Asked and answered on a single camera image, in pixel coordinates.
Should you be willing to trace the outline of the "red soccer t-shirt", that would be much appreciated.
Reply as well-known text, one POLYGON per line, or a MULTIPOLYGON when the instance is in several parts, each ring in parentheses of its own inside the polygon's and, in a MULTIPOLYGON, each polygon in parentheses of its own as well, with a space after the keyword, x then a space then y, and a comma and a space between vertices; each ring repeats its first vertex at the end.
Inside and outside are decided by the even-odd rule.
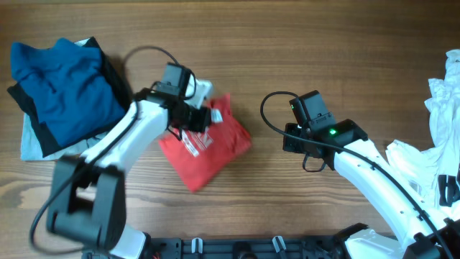
POLYGON ((158 141, 165 157, 192 193, 202 189, 252 146, 249 132, 233 116, 229 94, 210 100, 208 106, 211 126, 205 132, 184 130, 181 140, 169 134, 158 141))

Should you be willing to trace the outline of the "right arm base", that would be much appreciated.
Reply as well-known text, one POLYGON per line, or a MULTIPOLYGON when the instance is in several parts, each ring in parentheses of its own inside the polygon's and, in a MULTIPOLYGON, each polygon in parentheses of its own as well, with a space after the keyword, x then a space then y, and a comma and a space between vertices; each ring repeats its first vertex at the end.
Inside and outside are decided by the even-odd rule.
POLYGON ((394 259, 402 258, 404 250, 396 239, 357 223, 333 236, 332 254, 333 258, 394 259))

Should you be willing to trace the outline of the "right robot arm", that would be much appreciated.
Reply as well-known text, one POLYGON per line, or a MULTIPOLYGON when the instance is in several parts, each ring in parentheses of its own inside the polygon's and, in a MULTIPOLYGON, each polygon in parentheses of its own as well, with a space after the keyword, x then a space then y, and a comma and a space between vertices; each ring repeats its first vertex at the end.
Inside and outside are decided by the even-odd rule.
POLYGON ((351 182, 390 226, 394 237, 356 224, 334 238, 337 258, 458 258, 459 218, 429 204, 381 156, 355 122, 337 122, 318 91, 291 94, 295 116, 283 148, 317 158, 351 182))

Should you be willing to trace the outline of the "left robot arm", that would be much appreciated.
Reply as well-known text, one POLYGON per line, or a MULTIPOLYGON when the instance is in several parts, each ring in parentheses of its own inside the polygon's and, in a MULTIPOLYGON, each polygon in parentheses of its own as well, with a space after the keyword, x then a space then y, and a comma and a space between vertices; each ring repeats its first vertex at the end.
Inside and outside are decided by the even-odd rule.
POLYGON ((211 110, 203 103, 212 92, 210 81, 168 63, 162 80, 136 93, 128 112, 100 142, 56 162, 43 206, 47 231, 109 258, 151 258, 150 236, 126 223, 127 173, 165 131, 205 132, 211 110))

